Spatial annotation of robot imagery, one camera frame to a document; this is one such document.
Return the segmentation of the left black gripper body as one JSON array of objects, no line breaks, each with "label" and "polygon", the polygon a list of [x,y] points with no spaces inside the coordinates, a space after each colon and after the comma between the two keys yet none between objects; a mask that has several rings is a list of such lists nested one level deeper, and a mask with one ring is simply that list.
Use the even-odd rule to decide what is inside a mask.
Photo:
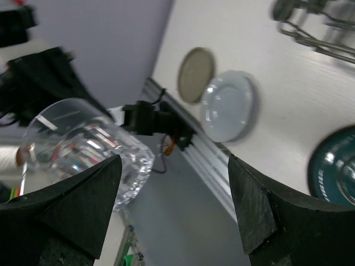
[{"label": "left black gripper body", "polygon": [[7,67],[1,74],[1,119],[10,118],[1,127],[26,127],[42,110],[69,98],[84,99],[110,115],[85,88],[60,47],[12,59]]}]

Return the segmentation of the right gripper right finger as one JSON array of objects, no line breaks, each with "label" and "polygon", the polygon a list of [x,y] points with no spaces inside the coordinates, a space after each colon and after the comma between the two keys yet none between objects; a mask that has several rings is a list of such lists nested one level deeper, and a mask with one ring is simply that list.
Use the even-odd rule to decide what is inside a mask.
[{"label": "right gripper right finger", "polygon": [[231,155],[228,174],[251,265],[354,265],[354,210],[296,191]]}]

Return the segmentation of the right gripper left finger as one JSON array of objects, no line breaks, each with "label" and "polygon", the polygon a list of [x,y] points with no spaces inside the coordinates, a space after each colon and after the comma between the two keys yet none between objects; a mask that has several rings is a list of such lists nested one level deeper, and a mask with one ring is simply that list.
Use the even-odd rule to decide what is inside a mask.
[{"label": "right gripper left finger", "polygon": [[41,190],[1,204],[1,265],[93,265],[120,184],[111,156]]}]

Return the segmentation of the clear glass tumbler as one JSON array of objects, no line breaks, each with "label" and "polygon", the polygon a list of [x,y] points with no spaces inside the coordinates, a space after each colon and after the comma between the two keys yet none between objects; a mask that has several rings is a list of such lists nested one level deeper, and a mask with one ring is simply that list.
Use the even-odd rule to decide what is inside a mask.
[{"label": "clear glass tumbler", "polygon": [[113,210],[133,200],[148,180],[155,155],[135,136],[83,99],[65,99],[30,122],[21,146],[27,166],[49,174],[50,183],[119,155],[120,185]]}]

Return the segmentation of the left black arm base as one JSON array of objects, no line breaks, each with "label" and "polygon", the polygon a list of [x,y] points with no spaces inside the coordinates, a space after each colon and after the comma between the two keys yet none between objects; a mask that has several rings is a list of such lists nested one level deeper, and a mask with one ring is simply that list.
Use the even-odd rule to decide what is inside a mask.
[{"label": "left black arm base", "polygon": [[192,144],[192,137],[196,134],[182,112],[167,101],[160,102],[155,112],[154,132],[169,135],[181,151]]}]

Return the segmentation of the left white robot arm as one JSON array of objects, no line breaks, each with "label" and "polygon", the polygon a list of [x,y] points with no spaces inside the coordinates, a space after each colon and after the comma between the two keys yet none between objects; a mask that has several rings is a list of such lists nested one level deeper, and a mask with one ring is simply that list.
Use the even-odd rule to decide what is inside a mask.
[{"label": "left white robot arm", "polygon": [[[78,78],[64,52],[51,48],[11,59],[1,74],[1,116],[11,114],[12,124],[26,127],[42,110],[60,100],[79,98],[108,114]],[[138,135],[174,135],[179,117],[155,108],[156,102],[137,101],[123,106],[123,128]]]}]

